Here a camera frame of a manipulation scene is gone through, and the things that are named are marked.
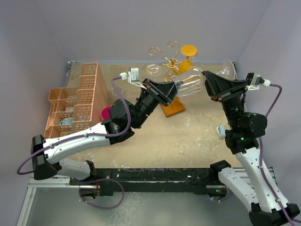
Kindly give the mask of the clear wine glass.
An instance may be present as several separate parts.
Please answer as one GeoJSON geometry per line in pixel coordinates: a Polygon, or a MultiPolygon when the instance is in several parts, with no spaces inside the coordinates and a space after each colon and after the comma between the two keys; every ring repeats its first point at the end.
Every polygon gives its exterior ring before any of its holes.
{"type": "Polygon", "coordinates": [[[162,73],[162,67],[159,64],[150,64],[146,66],[146,72],[149,76],[159,76],[162,73]]]}
{"type": "MultiPolygon", "coordinates": [[[[228,80],[236,79],[235,65],[231,60],[225,59],[222,66],[223,68],[220,71],[214,73],[228,80]]],[[[177,97],[192,95],[200,91],[205,85],[205,78],[202,72],[187,71],[173,77],[172,80],[177,88],[177,97]]]]}

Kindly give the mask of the yellow plastic goblet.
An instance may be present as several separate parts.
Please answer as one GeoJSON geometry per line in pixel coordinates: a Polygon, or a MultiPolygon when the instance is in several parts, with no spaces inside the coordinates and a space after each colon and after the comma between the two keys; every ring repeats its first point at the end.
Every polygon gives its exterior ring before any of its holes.
{"type": "Polygon", "coordinates": [[[193,45],[184,45],[181,47],[181,53],[186,56],[186,58],[177,67],[177,75],[187,72],[188,69],[193,66],[191,60],[197,56],[198,50],[193,45]]]}

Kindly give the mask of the magenta plastic goblet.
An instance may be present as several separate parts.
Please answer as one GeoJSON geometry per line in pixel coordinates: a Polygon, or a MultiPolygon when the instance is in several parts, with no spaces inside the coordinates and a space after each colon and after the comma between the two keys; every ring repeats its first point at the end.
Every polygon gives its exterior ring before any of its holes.
{"type": "Polygon", "coordinates": [[[107,120],[110,118],[109,110],[112,108],[112,106],[105,107],[101,112],[101,117],[103,120],[107,120]]]}

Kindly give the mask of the clear champagne flute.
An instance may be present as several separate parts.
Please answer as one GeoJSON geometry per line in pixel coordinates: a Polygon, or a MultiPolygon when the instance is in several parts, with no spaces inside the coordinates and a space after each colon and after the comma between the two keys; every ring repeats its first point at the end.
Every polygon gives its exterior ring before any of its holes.
{"type": "Polygon", "coordinates": [[[200,68],[200,67],[197,67],[197,66],[191,66],[188,71],[190,72],[202,72],[203,70],[200,68]]]}
{"type": "Polygon", "coordinates": [[[123,89],[122,89],[122,87],[117,86],[116,88],[112,88],[111,93],[114,96],[118,96],[118,93],[120,93],[120,94],[123,93],[123,89]]]}

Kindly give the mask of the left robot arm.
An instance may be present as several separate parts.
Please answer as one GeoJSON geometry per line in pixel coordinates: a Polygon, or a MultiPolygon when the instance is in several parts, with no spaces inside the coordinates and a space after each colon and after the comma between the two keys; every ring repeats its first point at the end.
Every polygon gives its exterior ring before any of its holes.
{"type": "Polygon", "coordinates": [[[132,104],[123,97],[109,109],[109,118],[88,129],[64,137],[32,139],[33,175],[35,180],[44,180],[56,175],[67,176],[87,185],[96,181],[93,162],[74,161],[68,156],[100,146],[121,143],[134,135],[150,114],[159,105],[168,106],[177,95],[173,81],[155,82],[144,79],[140,96],[132,104]]]}

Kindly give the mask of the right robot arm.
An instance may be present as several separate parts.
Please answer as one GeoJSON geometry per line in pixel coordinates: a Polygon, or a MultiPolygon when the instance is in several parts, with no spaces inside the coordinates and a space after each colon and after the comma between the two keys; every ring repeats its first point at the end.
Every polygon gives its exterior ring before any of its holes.
{"type": "Polygon", "coordinates": [[[245,111],[248,90],[273,84],[256,73],[249,73],[245,80],[232,81],[210,71],[202,74],[208,95],[222,104],[228,120],[230,129],[225,131],[226,146],[240,162],[251,183],[236,176],[226,161],[211,164],[210,181],[223,183],[233,192],[248,210],[254,226],[294,225],[300,209],[282,194],[263,160],[262,137],[268,124],[267,116],[245,111]]]}

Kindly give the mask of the wooden rack base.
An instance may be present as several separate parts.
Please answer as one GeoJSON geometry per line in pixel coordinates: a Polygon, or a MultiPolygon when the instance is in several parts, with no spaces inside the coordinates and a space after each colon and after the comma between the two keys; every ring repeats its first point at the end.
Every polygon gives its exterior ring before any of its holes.
{"type": "Polygon", "coordinates": [[[185,111],[184,104],[180,101],[179,97],[176,97],[172,103],[168,106],[160,104],[160,107],[166,117],[170,117],[185,111]]]}

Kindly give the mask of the small light blue box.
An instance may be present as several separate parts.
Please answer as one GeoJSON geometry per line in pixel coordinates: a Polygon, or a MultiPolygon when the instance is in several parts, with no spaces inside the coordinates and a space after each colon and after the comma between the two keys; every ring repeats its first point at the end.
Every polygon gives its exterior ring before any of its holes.
{"type": "Polygon", "coordinates": [[[223,125],[218,126],[216,128],[216,130],[217,130],[219,138],[223,139],[223,138],[226,137],[226,135],[225,135],[225,127],[223,125]]]}

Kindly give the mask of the peach plastic basket organizer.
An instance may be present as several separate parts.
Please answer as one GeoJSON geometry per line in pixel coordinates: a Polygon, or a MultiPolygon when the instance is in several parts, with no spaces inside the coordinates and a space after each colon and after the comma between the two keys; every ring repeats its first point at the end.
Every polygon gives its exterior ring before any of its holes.
{"type": "Polygon", "coordinates": [[[78,87],[50,90],[51,107],[44,138],[63,137],[102,122],[101,112],[109,105],[108,100],[99,64],[82,64],[78,87]]]}

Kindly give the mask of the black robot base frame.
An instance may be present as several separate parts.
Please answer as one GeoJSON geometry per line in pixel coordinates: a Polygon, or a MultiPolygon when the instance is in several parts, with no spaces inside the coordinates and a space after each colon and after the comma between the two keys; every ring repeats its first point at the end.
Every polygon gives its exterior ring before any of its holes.
{"type": "Polygon", "coordinates": [[[100,196],[112,196],[114,192],[120,192],[121,188],[115,182],[118,181],[125,192],[141,193],[193,193],[196,195],[209,195],[224,197],[227,188],[215,178],[209,168],[129,168],[129,169],[96,169],[96,177],[78,181],[71,178],[73,186],[96,185],[92,182],[101,181],[100,196]]]}

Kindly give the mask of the aluminium rail frame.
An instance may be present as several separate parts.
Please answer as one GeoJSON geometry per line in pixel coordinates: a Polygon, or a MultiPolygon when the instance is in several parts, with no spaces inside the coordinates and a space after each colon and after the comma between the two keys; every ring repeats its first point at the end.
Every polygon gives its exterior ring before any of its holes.
{"type": "Polygon", "coordinates": [[[27,185],[27,192],[21,209],[21,213],[17,222],[17,226],[26,226],[31,212],[34,199],[37,197],[38,188],[87,188],[96,189],[96,185],[80,185],[73,186],[70,184],[70,177],[54,176],[45,180],[35,180],[33,173],[30,174],[30,180],[27,185]]]}

